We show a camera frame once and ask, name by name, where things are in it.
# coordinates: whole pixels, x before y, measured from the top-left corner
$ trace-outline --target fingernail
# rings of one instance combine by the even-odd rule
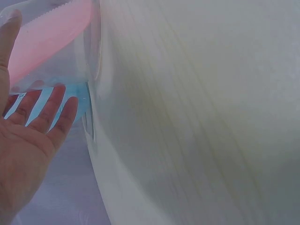
[[[10,14],[10,16],[8,17],[8,20],[7,20],[7,21],[9,21],[9,20],[11,20],[11,19],[19,18],[19,17],[21,17],[21,16],[22,16],[21,11],[18,10],[18,9],[15,9],[15,10]]]

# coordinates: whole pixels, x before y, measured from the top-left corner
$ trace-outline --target finger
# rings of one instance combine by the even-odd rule
[[[27,120],[31,114],[31,111],[34,105],[37,103],[38,98],[40,97],[42,91],[35,90],[32,92],[28,92],[25,97],[22,99],[20,104],[18,105],[15,112],[9,116],[7,119],[13,124],[25,125]]]
[[[39,116],[35,118],[28,127],[45,134],[52,125],[65,95],[65,91],[65,86],[55,87]]]
[[[47,134],[47,137],[53,143],[56,151],[61,147],[72,127],[77,114],[77,108],[78,98],[71,97],[65,104],[59,120]]]
[[[17,101],[18,97],[19,97],[19,95],[11,95],[8,97],[4,112],[2,114],[3,117],[5,117],[6,114],[8,113],[8,111],[11,109],[11,107],[13,107],[13,105]]]
[[[11,18],[0,28],[0,66],[8,68],[8,61],[13,50],[15,40],[22,24],[22,15],[19,10],[11,14]]]
[[[0,115],[3,114],[8,99],[8,61],[15,39],[19,33],[21,23],[21,12],[16,10],[12,13],[11,18],[0,27]]]

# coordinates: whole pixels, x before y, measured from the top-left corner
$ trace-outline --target palm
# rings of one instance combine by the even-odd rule
[[[15,113],[7,120],[0,119],[0,198],[10,207],[8,210],[18,211],[32,198],[71,127],[76,115],[76,98],[69,99],[58,123],[48,132],[64,92],[63,86],[54,88],[40,115],[27,127],[24,125],[40,91],[29,92]],[[4,114],[15,99],[10,97]]]

